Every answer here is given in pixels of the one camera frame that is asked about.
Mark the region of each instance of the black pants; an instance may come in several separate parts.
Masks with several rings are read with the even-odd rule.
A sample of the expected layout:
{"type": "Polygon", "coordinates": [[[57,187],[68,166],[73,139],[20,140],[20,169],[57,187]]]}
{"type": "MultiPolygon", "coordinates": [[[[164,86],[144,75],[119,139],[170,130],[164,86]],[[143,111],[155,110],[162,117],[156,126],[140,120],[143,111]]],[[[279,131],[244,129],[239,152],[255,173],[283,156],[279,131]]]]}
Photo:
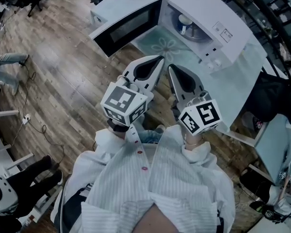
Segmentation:
{"type": "Polygon", "coordinates": [[[20,231],[21,224],[17,218],[28,215],[38,200],[61,180],[62,174],[57,171],[51,177],[30,186],[40,173],[50,169],[51,166],[51,157],[45,156],[24,171],[7,179],[17,193],[18,206],[13,215],[0,216],[0,233],[16,233],[20,231]]]}
{"type": "Polygon", "coordinates": [[[241,183],[252,193],[258,196],[264,203],[270,199],[270,188],[273,184],[251,168],[240,178],[241,183]]]}
{"type": "Polygon", "coordinates": [[[30,186],[40,173],[50,169],[51,166],[51,157],[45,156],[40,161],[27,167],[24,171],[7,179],[7,182],[16,191],[18,196],[18,206],[13,213],[14,217],[28,215],[35,204],[37,204],[38,200],[61,180],[61,172],[57,171],[51,177],[42,180],[38,184],[30,186]]]}

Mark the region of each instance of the sleeve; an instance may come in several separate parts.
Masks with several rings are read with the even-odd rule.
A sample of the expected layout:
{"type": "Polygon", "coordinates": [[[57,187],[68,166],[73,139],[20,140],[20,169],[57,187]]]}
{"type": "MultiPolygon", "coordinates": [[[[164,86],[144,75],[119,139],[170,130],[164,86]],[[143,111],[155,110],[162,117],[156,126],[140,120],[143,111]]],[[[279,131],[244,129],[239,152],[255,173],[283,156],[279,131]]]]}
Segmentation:
{"type": "Polygon", "coordinates": [[[192,151],[182,146],[182,154],[190,164],[196,167],[209,191],[212,191],[214,200],[218,204],[220,217],[224,220],[224,232],[227,233],[232,228],[236,214],[233,182],[219,168],[217,157],[211,154],[210,150],[209,142],[205,142],[192,151]]]}
{"type": "MultiPolygon", "coordinates": [[[[98,131],[95,137],[96,151],[85,151],[80,154],[74,163],[72,175],[66,184],[64,200],[68,201],[77,191],[94,183],[99,174],[121,150],[125,141],[107,129],[98,131]]],[[[54,221],[58,212],[61,193],[57,197],[54,209],[51,213],[51,220],[54,221]]]]}

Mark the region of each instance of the microwave window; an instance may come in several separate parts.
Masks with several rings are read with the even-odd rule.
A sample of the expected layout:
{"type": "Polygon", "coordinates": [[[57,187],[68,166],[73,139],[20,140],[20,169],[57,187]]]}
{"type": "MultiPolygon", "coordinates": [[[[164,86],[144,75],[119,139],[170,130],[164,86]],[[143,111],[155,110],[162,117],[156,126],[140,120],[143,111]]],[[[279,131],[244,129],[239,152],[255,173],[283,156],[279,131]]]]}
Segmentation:
{"type": "Polygon", "coordinates": [[[149,11],[145,11],[142,14],[124,23],[122,26],[118,27],[116,30],[110,33],[110,36],[113,42],[117,42],[125,35],[139,28],[141,25],[147,23],[148,21],[149,21],[149,11]]]}

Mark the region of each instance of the black bag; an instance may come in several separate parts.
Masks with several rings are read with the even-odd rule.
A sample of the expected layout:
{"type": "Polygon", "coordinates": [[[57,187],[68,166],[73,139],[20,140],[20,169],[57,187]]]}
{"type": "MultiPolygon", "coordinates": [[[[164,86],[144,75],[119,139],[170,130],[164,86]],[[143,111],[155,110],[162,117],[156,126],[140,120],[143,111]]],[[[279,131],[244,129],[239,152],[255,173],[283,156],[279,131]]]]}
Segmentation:
{"type": "Polygon", "coordinates": [[[291,123],[290,81],[261,72],[245,107],[263,122],[283,114],[291,123]]]}

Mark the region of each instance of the power strip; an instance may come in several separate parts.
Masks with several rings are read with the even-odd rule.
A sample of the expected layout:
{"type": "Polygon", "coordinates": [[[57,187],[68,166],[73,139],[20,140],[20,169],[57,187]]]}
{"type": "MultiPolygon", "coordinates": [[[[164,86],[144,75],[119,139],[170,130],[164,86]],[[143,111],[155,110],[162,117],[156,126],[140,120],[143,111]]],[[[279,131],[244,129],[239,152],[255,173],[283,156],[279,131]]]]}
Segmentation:
{"type": "Polygon", "coordinates": [[[27,114],[25,118],[23,118],[23,125],[26,125],[31,119],[30,114],[27,114]]]}

